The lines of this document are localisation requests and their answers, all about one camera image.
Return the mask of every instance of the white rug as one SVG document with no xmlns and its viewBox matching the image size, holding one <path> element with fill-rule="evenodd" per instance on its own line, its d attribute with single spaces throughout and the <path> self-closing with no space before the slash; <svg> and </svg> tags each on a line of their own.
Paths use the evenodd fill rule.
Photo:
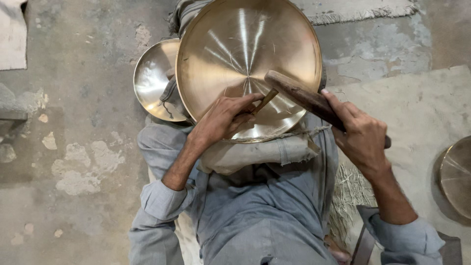
<svg viewBox="0 0 471 265">
<path fill-rule="evenodd" d="M 0 70 L 26 69 L 26 23 L 21 4 L 0 0 Z"/>
<path fill-rule="evenodd" d="M 415 0 L 292 0 L 312 25 L 358 21 L 375 17 L 402 17 L 419 10 Z"/>
</svg>

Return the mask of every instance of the brass plate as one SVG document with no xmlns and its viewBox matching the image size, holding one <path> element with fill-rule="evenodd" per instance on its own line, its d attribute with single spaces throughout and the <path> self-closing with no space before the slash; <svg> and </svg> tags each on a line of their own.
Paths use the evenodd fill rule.
<svg viewBox="0 0 471 265">
<path fill-rule="evenodd" d="M 215 0 L 188 25 L 176 60 L 180 96 L 195 121 L 221 97 L 240 97 L 271 87 L 269 69 L 317 92 L 322 58 L 313 27 L 287 0 Z M 233 137 L 269 140 L 288 131 L 306 110 L 277 95 Z"/>
<path fill-rule="evenodd" d="M 171 122 L 185 121 L 185 116 L 178 113 L 172 104 L 158 106 L 167 83 L 166 72 L 175 68 L 175 58 L 179 48 L 179 39 L 165 40 L 147 49 L 139 59 L 134 70 L 134 92 L 141 105 L 153 116 Z"/>
<path fill-rule="evenodd" d="M 471 220 L 471 136 L 446 152 L 440 166 L 440 185 L 455 210 Z"/>
</svg>

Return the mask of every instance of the man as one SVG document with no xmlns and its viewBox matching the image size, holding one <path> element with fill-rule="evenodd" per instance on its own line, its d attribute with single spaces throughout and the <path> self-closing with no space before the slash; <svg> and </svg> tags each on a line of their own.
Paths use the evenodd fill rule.
<svg viewBox="0 0 471 265">
<path fill-rule="evenodd" d="M 158 180 L 141 194 L 129 232 L 131 264 L 183 264 L 173 231 L 184 210 L 205 264 L 337 264 L 324 243 L 338 164 L 333 138 L 373 187 L 379 207 L 360 214 L 385 247 L 382 263 L 441 264 L 443 241 L 418 218 L 384 155 L 386 124 L 327 90 L 322 94 L 347 132 L 322 131 L 313 139 L 322 153 L 308 162 L 251 165 L 230 176 L 195 169 L 206 149 L 254 119 L 239 113 L 261 94 L 218 99 L 188 135 L 160 124 L 144 128 L 138 144 Z M 325 125 L 314 115 L 307 119 L 310 127 Z"/>
</svg>

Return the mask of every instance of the wrist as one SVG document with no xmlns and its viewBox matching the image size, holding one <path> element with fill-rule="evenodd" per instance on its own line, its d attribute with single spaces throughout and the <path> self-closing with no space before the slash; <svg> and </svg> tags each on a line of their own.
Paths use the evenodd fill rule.
<svg viewBox="0 0 471 265">
<path fill-rule="evenodd" d="M 372 185 L 395 181 L 394 175 L 392 174 L 391 162 L 387 159 L 360 171 Z"/>
<path fill-rule="evenodd" d="M 200 156 L 209 148 L 210 144 L 205 138 L 190 132 L 187 136 L 185 146 L 188 146 L 191 150 L 197 153 L 198 156 Z"/>
</svg>

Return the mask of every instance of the brass platter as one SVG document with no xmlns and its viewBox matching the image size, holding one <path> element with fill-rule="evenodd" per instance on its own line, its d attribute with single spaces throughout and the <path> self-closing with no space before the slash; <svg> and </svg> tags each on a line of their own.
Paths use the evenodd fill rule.
<svg viewBox="0 0 471 265">
<path fill-rule="evenodd" d="M 471 220 L 471 136 L 446 151 L 439 176 L 440 187 L 450 204 Z"/>
<path fill-rule="evenodd" d="M 141 105 L 153 116 L 171 122 L 186 120 L 172 104 L 165 106 L 173 114 L 173 119 L 164 106 L 159 106 L 159 98 L 169 82 L 166 72 L 175 68 L 179 43 L 179 39 L 170 39 L 150 47 L 141 56 L 134 70 L 134 92 Z"/>
<path fill-rule="evenodd" d="M 181 99 L 199 121 L 221 97 L 240 97 L 271 87 L 269 69 L 303 82 L 317 92 L 322 58 L 313 27 L 287 0 L 215 0 L 188 25 L 176 59 Z M 278 94 L 233 137 L 259 142 L 276 137 L 306 110 Z"/>
</svg>

